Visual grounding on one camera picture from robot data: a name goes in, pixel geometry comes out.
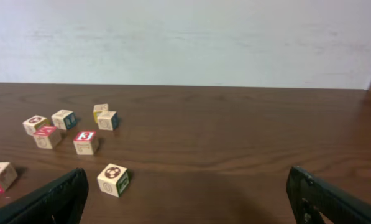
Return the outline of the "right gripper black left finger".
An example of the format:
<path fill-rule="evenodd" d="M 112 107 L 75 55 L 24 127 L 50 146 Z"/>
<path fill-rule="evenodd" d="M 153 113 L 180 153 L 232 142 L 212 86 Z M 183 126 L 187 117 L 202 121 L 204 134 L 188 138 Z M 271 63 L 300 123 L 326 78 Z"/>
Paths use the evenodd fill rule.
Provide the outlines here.
<path fill-rule="evenodd" d="M 86 172 L 76 168 L 0 208 L 0 223 L 79 223 L 88 196 Z"/>

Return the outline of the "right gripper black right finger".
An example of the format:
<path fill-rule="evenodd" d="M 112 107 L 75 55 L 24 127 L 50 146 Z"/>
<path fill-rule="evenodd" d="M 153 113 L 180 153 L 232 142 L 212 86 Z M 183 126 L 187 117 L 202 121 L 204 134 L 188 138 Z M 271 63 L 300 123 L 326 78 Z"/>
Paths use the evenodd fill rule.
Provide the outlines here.
<path fill-rule="evenodd" d="M 299 166 L 290 169 L 286 192 L 297 224 L 371 224 L 371 205 L 315 177 Z"/>

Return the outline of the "soccer ball wooden block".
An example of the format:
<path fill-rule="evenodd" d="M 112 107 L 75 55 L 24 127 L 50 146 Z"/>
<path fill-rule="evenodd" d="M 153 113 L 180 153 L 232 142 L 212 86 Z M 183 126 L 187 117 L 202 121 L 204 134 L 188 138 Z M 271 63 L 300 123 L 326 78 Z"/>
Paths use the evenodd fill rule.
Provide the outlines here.
<path fill-rule="evenodd" d="M 130 183 L 128 168 L 108 164 L 97 176 L 97 181 L 102 192 L 120 197 Z"/>

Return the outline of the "red number 3 block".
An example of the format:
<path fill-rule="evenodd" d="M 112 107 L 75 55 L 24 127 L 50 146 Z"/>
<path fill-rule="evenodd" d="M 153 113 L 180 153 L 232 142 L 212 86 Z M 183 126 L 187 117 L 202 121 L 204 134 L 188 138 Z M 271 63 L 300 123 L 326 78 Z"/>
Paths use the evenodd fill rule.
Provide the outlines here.
<path fill-rule="evenodd" d="M 94 155 L 99 146 L 96 131 L 80 131 L 73 144 L 78 155 Z"/>

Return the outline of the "red M wooden block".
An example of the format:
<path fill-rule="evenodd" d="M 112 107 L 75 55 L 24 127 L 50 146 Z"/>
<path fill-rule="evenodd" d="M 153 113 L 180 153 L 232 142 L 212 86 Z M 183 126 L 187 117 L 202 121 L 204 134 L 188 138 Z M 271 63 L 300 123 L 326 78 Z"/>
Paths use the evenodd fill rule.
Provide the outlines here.
<path fill-rule="evenodd" d="M 37 147 L 41 149 L 53 149 L 62 140 L 62 135 L 56 126 L 42 126 L 33 137 Z"/>

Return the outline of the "blue sided wooden block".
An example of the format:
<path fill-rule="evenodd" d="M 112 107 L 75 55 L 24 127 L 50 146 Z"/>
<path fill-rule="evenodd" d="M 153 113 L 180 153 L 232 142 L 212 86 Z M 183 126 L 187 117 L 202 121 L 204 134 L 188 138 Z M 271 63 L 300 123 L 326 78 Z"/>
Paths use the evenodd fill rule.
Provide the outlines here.
<path fill-rule="evenodd" d="M 54 126 L 58 129 L 69 130 L 76 126 L 76 116 L 73 111 L 70 110 L 59 110 L 52 116 Z"/>

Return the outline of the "brown circle wooden block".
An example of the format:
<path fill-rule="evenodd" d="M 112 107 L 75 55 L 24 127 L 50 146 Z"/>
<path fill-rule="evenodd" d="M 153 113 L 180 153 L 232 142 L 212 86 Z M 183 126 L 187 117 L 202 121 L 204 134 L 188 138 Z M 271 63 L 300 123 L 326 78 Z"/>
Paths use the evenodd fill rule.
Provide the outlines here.
<path fill-rule="evenodd" d="M 31 136 L 42 126 L 48 126 L 50 124 L 50 121 L 46 117 L 35 115 L 25 120 L 22 124 L 26 133 Z"/>

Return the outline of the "plain engraved wooden block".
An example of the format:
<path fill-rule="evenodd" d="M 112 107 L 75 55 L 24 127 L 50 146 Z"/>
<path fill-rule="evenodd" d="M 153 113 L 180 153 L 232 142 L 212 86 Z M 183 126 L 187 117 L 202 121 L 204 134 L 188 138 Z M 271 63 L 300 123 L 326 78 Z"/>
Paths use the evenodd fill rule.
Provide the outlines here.
<path fill-rule="evenodd" d="M 113 131 L 119 126 L 119 118 L 116 111 L 103 111 L 98 116 L 98 128 Z"/>

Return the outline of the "yellow sided wooden block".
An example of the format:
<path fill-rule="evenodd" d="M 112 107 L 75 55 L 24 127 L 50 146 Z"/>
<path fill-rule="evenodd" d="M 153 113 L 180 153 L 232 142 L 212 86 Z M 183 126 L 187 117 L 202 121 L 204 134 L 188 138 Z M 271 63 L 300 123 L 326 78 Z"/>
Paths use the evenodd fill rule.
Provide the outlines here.
<path fill-rule="evenodd" d="M 98 116 L 103 112 L 103 111 L 108 111 L 109 110 L 109 105 L 107 103 L 105 104 L 98 104 L 94 105 L 93 108 L 93 116 L 94 116 L 94 121 L 95 123 L 98 122 Z"/>

